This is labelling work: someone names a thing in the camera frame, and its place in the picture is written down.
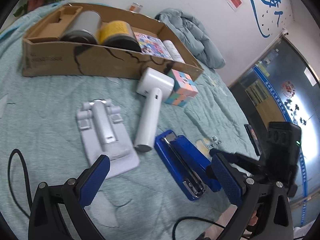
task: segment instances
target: black cable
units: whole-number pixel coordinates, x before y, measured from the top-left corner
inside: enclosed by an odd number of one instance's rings
[[[14,154],[17,153],[20,157],[21,163],[22,163],[22,168],[23,168],[23,173],[24,173],[24,181],[26,184],[26,192],[27,192],[27,199],[28,199],[28,204],[29,204],[29,208],[31,210],[32,207],[32,197],[31,197],[31,191],[30,191],[30,183],[29,183],[29,176],[28,176],[28,169],[27,169],[27,165],[26,162],[24,161],[24,158],[22,156],[22,153],[18,150],[18,149],[14,149],[12,151],[12,153],[10,154],[9,157],[9,163],[8,163],[8,184],[9,184],[9,189],[10,189],[10,193],[11,196],[13,198],[13,201],[15,202],[15,204],[18,206],[18,208],[22,211],[22,213],[30,219],[30,216],[27,214],[27,212],[19,205],[19,203],[16,200],[16,197],[14,196],[12,187],[11,187],[11,182],[10,182],[10,166],[11,166],[11,161],[12,161],[12,157],[14,156]]]
[[[200,220],[200,221],[203,221],[203,222],[207,222],[207,223],[216,225],[216,226],[221,227],[221,228],[223,228],[223,229],[225,228],[224,226],[222,226],[222,225],[220,225],[220,224],[218,224],[218,223],[216,223],[216,222],[213,222],[213,221],[210,221],[210,220],[207,220],[207,219],[204,219],[204,218],[199,218],[199,217],[181,217],[181,218],[179,218],[179,219],[175,222],[175,224],[173,225],[173,229],[172,229],[172,240],[176,240],[176,228],[177,228],[178,224],[179,224],[181,221],[183,221],[183,220]]]

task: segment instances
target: colorful box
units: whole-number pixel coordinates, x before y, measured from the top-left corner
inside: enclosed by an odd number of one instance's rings
[[[174,79],[174,87],[166,103],[185,106],[191,98],[198,94],[196,84],[188,74],[172,69],[169,71],[168,76]]]

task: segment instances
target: blue fabric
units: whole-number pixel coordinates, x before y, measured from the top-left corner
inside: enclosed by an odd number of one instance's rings
[[[209,68],[222,68],[226,62],[215,44],[210,40],[202,23],[191,14],[180,9],[165,9],[157,14],[196,59]]]
[[[26,161],[32,196],[37,185],[59,185],[77,178],[89,168],[76,123],[83,102],[110,98],[121,106],[121,116],[132,140],[145,97],[136,93],[137,80],[94,76],[23,77],[22,36],[55,7],[41,7],[18,19],[0,40],[0,98],[8,100],[0,118],[0,210],[20,240],[28,238],[28,219],[14,204],[7,181],[11,151],[18,148]],[[172,129],[194,145],[203,138],[223,141],[216,148],[255,157],[244,128],[247,120],[220,76],[200,63],[204,73],[195,84],[199,94],[185,107],[162,104],[157,134]],[[107,179],[97,197],[85,208],[106,239],[171,240],[174,222],[181,216],[217,220],[229,206],[223,191],[207,190],[196,202],[180,190],[155,150],[139,153],[139,167]],[[18,202],[28,211],[23,171],[12,160],[12,187]],[[71,220],[62,210],[71,235]],[[177,228],[179,239],[196,239],[210,225],[185,221]]]

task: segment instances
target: round floral sticker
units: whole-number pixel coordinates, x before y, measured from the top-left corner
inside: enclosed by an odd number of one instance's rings
[[[295,87],[290,81],[283,82],[281,90],[283,94],[288,98],[292,98],[296,93]]]

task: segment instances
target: white bottle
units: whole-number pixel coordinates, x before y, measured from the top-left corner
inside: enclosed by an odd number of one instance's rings
[[[172,41],[166,40],[162,42],[174,61],[185,63],[177,48]]]

